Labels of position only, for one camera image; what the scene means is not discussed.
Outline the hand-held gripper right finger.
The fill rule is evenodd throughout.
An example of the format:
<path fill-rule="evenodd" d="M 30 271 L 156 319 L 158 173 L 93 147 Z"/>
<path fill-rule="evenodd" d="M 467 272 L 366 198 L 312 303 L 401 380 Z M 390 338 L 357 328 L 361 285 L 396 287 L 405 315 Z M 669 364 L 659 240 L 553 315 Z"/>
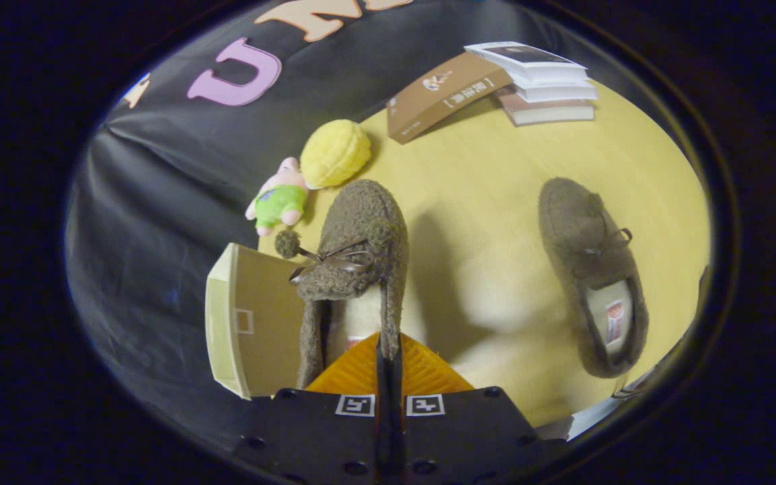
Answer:
<path fill-rule="evenodd" d="M 475 389 L 440 356 L 401 335 L 403 484 L 505 484 L 550 459 L 504 389 Z"/>

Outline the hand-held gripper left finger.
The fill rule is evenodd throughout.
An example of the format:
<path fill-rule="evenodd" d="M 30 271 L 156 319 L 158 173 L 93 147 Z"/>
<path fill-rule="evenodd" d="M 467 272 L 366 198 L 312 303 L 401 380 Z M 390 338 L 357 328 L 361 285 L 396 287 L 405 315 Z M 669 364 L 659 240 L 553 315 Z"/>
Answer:
<path fill-rule="evenodd" d="M 253 400 L 253 417 L 233 452 L 237 463 L 295 484 L 378 483 L 378 334 L 363 339 L 321 375 L 357 364 L 366 390 L 280 389 Z"/>

